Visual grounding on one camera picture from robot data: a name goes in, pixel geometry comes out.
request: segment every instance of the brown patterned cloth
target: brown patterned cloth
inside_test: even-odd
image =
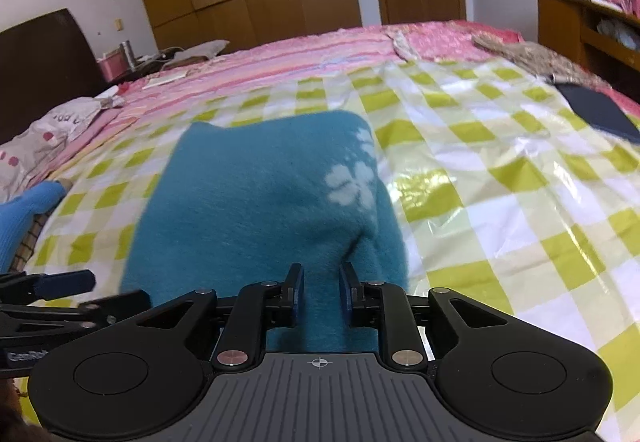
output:
[[[598,91],[611,89],[611,85],[599,76],[538,43],[505,44],[483,33],[474,36],[474,44],[510,60],[532,75],[542,77],[549,84],[578,84]]]

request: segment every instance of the wooden dresser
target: wooden dresser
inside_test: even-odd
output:
[[[603,19],[622,21],[640,34],[640,19],[589,0],[538,0],[538,42],[640,102],[640,52],[599,34]]]

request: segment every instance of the dark wooden headboard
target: dark wooden headboard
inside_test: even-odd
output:
[[[107,83],[67,9],[0,32],[0,144],[63,102]]]

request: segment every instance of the white pillow with red dots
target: white pillow with red dots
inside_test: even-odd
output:
[[[0,145],[0,203],[21,194],[33,177],[89,127],[100,109],[100,101],[93,98],[70,100]]]

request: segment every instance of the pillow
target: pillow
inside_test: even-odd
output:
[[[191,57],[205,57],[207,60],[213,59],[224,50],[228,44],[229,41],[224,40],[209,41],[198,44],[197,46],[192,46],[187,50],[176,52],[174,58],[166,63],[162,69],[170,70],[171,68],[175,68],[176,64],[179,63],[181,65],[185,59],[190,59]]]
[[[19,195],[49,161],[89,127],[101,108],[101,100],[75,98],[0,145],[0,203]]]

